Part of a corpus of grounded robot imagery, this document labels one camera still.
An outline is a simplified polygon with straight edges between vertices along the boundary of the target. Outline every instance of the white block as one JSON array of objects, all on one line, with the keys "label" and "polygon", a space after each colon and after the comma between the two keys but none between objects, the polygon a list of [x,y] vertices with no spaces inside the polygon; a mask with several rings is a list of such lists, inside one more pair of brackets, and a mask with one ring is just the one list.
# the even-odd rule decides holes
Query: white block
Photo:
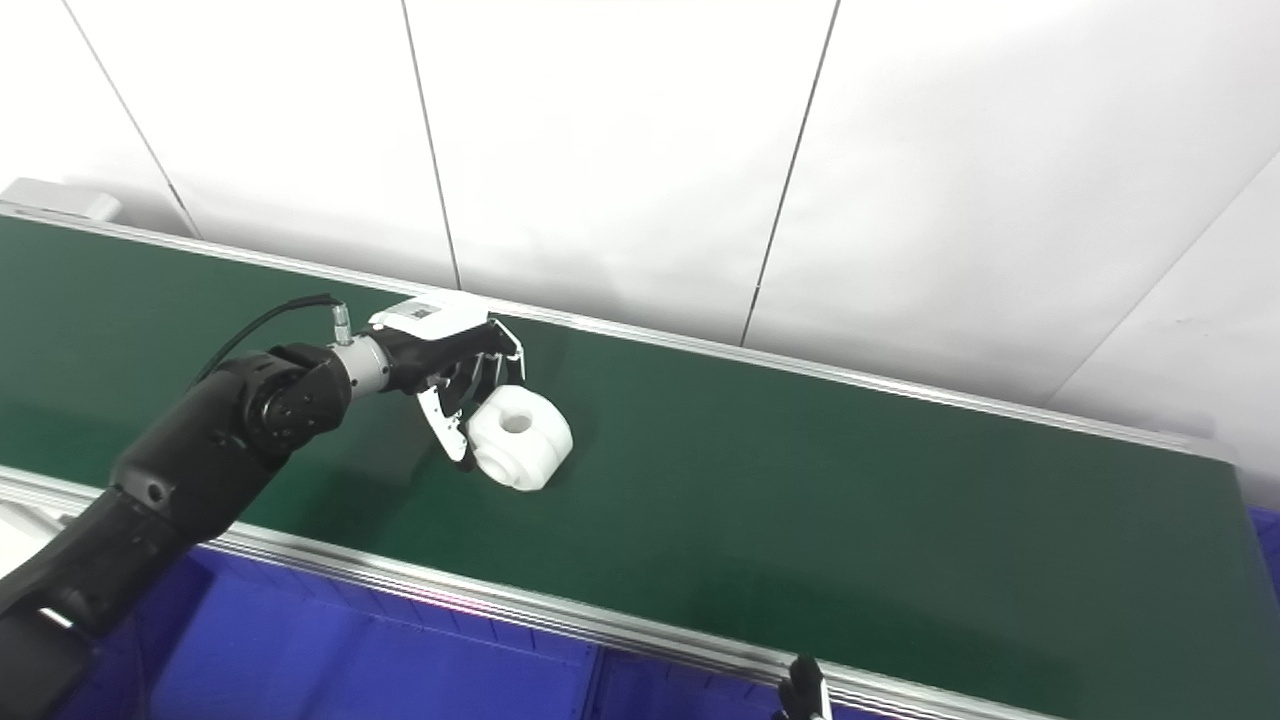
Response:
[{"label": "white block", "polygon": [[18,178],[0,191],[0,202],[109,223],[120,214],[120,201],[105,192],[56,182]]}]

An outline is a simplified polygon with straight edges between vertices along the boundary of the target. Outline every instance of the white wall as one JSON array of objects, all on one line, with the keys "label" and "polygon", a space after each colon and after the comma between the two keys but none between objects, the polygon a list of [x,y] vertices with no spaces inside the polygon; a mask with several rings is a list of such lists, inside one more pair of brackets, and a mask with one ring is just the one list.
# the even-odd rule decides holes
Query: white wall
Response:
[{"label": "white wall", "polygon": [[1271,0],[14,1],[0,182],[1190,430],[1280,506]]},{"label": "white wall", "polygon": [[165,178],[61,4],[0,6],[0,190],[18,177],[93,187],[120,218],[191,234]]}]

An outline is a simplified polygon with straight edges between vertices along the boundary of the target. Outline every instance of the white spool-shaped object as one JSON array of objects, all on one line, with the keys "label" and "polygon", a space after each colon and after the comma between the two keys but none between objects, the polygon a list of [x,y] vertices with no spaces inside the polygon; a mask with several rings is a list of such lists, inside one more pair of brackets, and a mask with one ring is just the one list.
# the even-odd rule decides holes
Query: white spool-shaped object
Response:
[{"label": "white spool-shaped object", "polygon": [[559,468],[573,436],[559,410],[520,386],[500,386],[467,421],[476,465],[518,491],[541,489]]}]

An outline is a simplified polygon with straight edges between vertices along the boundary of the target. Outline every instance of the hole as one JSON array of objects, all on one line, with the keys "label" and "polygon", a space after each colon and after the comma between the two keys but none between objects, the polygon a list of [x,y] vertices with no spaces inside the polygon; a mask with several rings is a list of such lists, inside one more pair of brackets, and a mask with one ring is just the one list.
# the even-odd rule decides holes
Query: hole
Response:
[{"label": "hole", "polygon": [[534,424],[534,419],[522,413],[503,413],[502,418],[498,420],[502,429],[508,433],[516,434],[527,430]]}]

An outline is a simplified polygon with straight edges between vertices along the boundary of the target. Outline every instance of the panel seam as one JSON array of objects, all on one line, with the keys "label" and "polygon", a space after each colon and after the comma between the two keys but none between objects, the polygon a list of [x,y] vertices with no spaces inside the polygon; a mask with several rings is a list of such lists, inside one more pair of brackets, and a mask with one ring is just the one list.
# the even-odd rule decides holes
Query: panel seam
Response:
[{"label": "panel seam", "polygon": [[1075,365],[1075,368],[1066,375],[1066,378],[1061,383],[1059,383],[1057,387],[1055,387],[1048,393],[1048,396],[1042,402],[1043,406],[1050,406],[1050,405],[1052,405],[1053,402],[1057,401],[1057,396],[1062,392],[1062,389],[1073,379],[1075,379],[1075,375],[1078,375],[1080,373],[1080,370],[1084,368],[1084,365],[1087,365],[1089,363],[1089,360],[1092,360],[1093,356],[1097,355],[1100,350],[1102,350],[1102,346],[1106,345],[1108,340],[1111,340],[1111,337],[1116,333],[1116,331],[1120,329],[1121,325],[1124,325],[1125,320],[1128,320],[1130,316],[1133,316],[1133,314],[1138,310],[1138,307],[1140,307],[1142,304],[1147,301],[1147,299],[1151,296],[1151,293],[1155,292],[1157,287],[1160,287],[1160,283],[1165,282],[1165,278],[1167,278],[1169,274],[1174,272],[1174,268],[1176,268],[1179,265],[1179,263],[1183,261],[1183,258],[1185,258],[1192,251],[1193,247],[1196,247],[1197,245],[1199,245],[1201,240],[1203,240],[1204,236],[1208,234],[1208,232],[1211,229],[1213,229],[1213,225],[1216,225],[1219,223],[1219,220],[1222,219],[1222,215],[1226,215],[1226,211],[1230,210],[1233,205],[1235,205],[1235,202],[1240,199],[1242,195],[1244,195],[1244,191],[1249,190],[1249,186],[1252,186],[1258,179],[1258,176],[1261,176],[1267,168],[1271,167],[1272,163],[1276,161],[1276,158],[1280,158],[1280,147],[1277,147],[1276,151],[1272,152],[1270,158],[1267,158],[1266,163],[1262,163],[1262,167],[1258,168],[1258,172],[1253,173],[1249,177],[1249,179],[1245,181],[1243,186],[1240,186],[1240,190],[1236,191],[1235,195],[1233,195],[1231,199],[1226,201],[1226,204],[1222,206],[1222,209],[1219,210],[1217,214],[1213,215],[1213,218],[1201,229],[1199,234],[1196,236],[1196,240],[1190,241],[1187,245],[1187,247],[1184,247],[1183,251],[1179,252],[1176,258],[1174,258],[1172,263],[1170,263],[1165,268],[1165,272],[1161,273],[1160,277],[1157,277],[1151,283],[1151,286],[1147,287],[1147,291],[1143,292],[1142,296],[1138,297],[1138,300],[1134,301],[1133,305],[1130,305],[1129,309],[1120,316],[1120,319],[1117,319],[1115,322],[1115,324],[1111,325],[1111,329],[1108,329],[1106,332],[1106,334],[1102,336],[1102,340],[1100,340],[1093,346],[1093,348],[1089,350],[1088,355],[1085,355]]},{"label": "panel seam", "polygon": [[133,115],[133,111],[129,110],[128,102],[124,101],[124,95],[120,94],[120,88],[116,87],[115,81],[111,79],[111,73],[106,72],[106,64],[102,63],[102,58],[97,54],[97,49],[93,47],[93,44],[88,38],[88,33],[84,32],[84,26],[81,24],[79,18],[76,17],[76,12],[72,10],[72,6],[67,0],[61,0],[61,4],[63,9],[67,10],[68,17],[70,17],[72,24],[76,26],[76,32],[79,33],[81,40],[84,41],[84,46],[88,47],[90,55],[93,56],[93,61],[97,64],[97,69],[102,73],[102,78],[106,79],[108,87],[110,87],[111,94],[115,95],[116,102],[119,102],[120,109],[124,110],[124,117],[127,117],[129,119],[129,124],[133,126],[133,132],[138,133],[138,140],[142,141],[142,147],[146,149],[147,155],[156,167],[156,170],[160,172],[160,177],[164,178],[165,187],[169,188],[169,195],[172,195],[174,202],[177,202],[180,218],[187,225],[187,231],[191,232],[192,237],[196,240],[204,240],[204,236],[200,234],[200,227],[196,225],[195,218],[191,217],[191,210],[187,209],[187,204],[182,201],[178,188],[173,184],[173,178],[170,178],[168,170],[164,169],[164,164],[160,163],[160,156],[156,155],[155,149],[151,146],[151,141],[148,141],[147,136],[142,132],[142,126],[138,124],[138,119]]},{"label": "panel seam", "polygon": [[836,17],[840,14],[840,3],[831,8],[831,22],[827,23],[827,35],[822,41],[822,53],[818,54],[818,67],[813,73],[813,85],[809,86],[809,99],[804,104],[804,114],[800,117],[800,129],[796,132],[796,143],[791,149],[791,161],[787,164],[787,174],[782,181],[782,193],[778,196],[778,208],[773,213],[773,224],[769,227],[769,240],[764,245],[764,256],[760,259],[760,272],[755,278],[755,290],[751,292],[751,304],[746,309],[746,322],[742,323],[742,337],[739,338],[739,347],[746,346],[746,333],[751,329],[751,318],[755,316],[755,304],[760,300],[760,286],[764,283],[764,270],[769,265],[769,254],[773,251],[773,238],[778,233],[778,220],[782,219],[782,206],[787,201],[787,190],[791,187],[791,174],[796,169],[796,158],[800,156],[800,142],[804,140],[805,126],[809,124],[809,110],[813,109],[814,95],[818,94],[818,81],[822,78],[822,65],[827,61],[827,49],[831,46],[831,33],[836,29]]},{"label": "panel seam", "polygon": [[444,206],[444,183],[440,182],[440,163],[435,156],[435,137],[431,135],[431,120],[426,113],[426,91],[422,90],[422,73],[417,64],[417,47],[413,45],[413,26],[408,19],[408,4],[401,0],[401,13],[404,15],[404,37],[408,40],[408,56],[413,63],[413,83],[417,86],[417,104],[422,110],[422,127],[426,128],[426,147],[431,152],[431,174],[435,177],[435,195],[440,201],[440,219],[444,223],[444,240],[449,243],[449,261],[453,264],[453,283],[462,290],[462,270],[458,268],[458,251],[453,246],[453,229],[449,225],[449,211]]}]

